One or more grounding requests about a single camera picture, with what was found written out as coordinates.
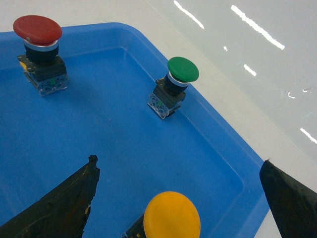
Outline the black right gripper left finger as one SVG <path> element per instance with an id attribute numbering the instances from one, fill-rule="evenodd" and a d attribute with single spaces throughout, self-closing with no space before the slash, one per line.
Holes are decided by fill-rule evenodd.
<path id="1" fill-rule="evenodd" d="M 100 177 L 96 155 L 39 201 L 0 227 L 2 238 L 80 238 Z"/>

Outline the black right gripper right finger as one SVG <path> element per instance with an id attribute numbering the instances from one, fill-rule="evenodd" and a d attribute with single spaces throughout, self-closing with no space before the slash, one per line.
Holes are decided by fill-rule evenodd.
<path id="1" fill-rule="evenodd" d="M 260 169 L 260 181 L 275 223 L 283 238 L 317 236 L 317 193 L 269 160 Z"/>

